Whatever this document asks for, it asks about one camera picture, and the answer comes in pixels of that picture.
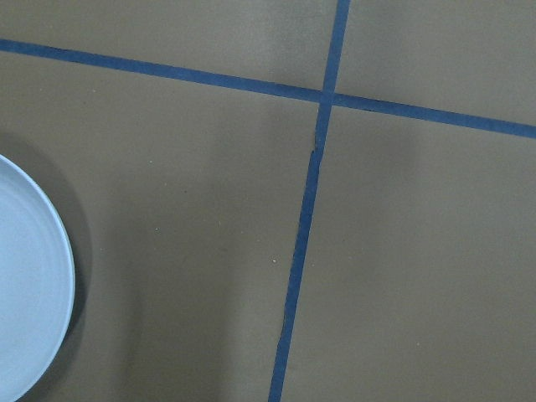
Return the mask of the blue plate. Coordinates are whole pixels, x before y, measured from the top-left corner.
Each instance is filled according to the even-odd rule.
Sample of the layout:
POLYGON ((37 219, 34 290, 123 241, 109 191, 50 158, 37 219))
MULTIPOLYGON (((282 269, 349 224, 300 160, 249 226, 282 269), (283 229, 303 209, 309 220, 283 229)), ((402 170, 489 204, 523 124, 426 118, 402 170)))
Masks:
POLYGON ((40 186, 1 159, 1 399, 16 401, 53 362, 75 299, 63 222, 40 186))

